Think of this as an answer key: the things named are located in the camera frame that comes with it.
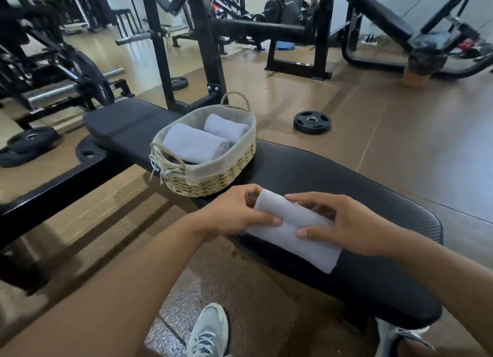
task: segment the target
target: blue object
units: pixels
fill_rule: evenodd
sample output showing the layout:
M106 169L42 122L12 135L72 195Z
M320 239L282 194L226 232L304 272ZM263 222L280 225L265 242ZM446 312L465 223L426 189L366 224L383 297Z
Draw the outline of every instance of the blue object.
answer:
M294 43L293 42L278 41L276 44L276 49L277 50L293 50L294 49Z

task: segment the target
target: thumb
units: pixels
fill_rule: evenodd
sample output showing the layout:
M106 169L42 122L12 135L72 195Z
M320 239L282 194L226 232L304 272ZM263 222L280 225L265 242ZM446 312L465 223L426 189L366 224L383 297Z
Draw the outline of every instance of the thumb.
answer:
M264 213L262 211L251 209L248 217L249 225L279 227L282 225L282 219L274 214Z
M307 226L296 232L299 239L317 240L321 242L334 243L334 227L330 226Z

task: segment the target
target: shoe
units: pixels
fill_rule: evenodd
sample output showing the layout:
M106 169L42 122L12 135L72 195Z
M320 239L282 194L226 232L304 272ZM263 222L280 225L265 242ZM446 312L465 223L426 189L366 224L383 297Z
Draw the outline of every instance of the shoe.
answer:
M187 357L224 357L228 334L228 318L223 307L216 303L207 305L188 339Z
M421 335L428 331L429 326L418 330L406 330L379 318L375 318L375 321L377 322L378 334L380 336L380 342L375 357L393 357L397 355L397 345L402 338L417 341L434 349L421 337Z

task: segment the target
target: towel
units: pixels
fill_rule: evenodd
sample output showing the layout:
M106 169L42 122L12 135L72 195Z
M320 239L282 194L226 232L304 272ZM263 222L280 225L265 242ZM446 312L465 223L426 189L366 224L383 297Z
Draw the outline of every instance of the towel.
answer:
M183 123L177 123L169 129L163 145L183 161L191 163L210 162L229 149L228 140Z
M296 237L296 231L302 227L333 225L330 219L265 189L257 198L254 208L280 217L283 224L279 227L252 226L246 229L249 234L300 256L324 273L330 273L336 266L342 251L340 247Z
M219 117L217 114L209 115L206 124L204 124L204 131L212 135L224 137L231 146L239 142L248 130L248 125L229 121L223 117Z

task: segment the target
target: tile grout line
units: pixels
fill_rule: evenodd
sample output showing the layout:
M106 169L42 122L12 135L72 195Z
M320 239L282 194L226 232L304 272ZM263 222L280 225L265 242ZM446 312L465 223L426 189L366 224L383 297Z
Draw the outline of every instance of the tile grout line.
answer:
M371 141L373 140L373 136L375 135L375 132L377 132L377 127L380 124L380 121L382 120L382 116L384 115L385 110L387 109L387 105L388 105L388 100L385 103L385 106L382 109L382 112L380 113L380 115L378 117L377 124L375 124L375 128L373 129L373 132L371 133L370 139L368 140L368 144L366 145L365 151L363 152L363 155L361 156L361 160L359 161L358 167L356 168L356 172L359 171L359 168L361 167L361 164L363 163L363 160L366 156L366 152L367 152L368 148L370 147Z
M488 223L489 225L493 225L493 222L490 222L490 221L487 221L486 219L483 219L483 218L479 218L479 217L476 217L475 215L471 215L471 214L468 214L468 213L464 213L463 211L460 211L460 210L457 210L457 209L454 209L450 206L447 206L447 205L444 205L444 204L441 204L441 203L437 203L435 201L432 201L432 200L428 200L427 198L424 198L424 197L421 197L421 196L418 196L418 195L415 195L414 193L411 193L411 192L405 192L407 193L408 195L412 195L414 197L417 197L417 198L421 198L422 200L425 200L425 201L428 201L429 203L432 203L432 204L435 204L435 205L440 205L448 210L452 210L452 211L455 211L457 213L460 213L462 215L467 215L468 217L471 217L471 218L474 218L474 219L477 219L479 221L482 221L484 223Z
M176 339L178 339L178 341L186 348L185 340L180 335L178 335L176 330L173 327L171 327L171 325L168 322L164 320L163 316L161 314L157 314L157 318L164 324L164 326L166 326L166 328L173 334L173 336L176 337Z

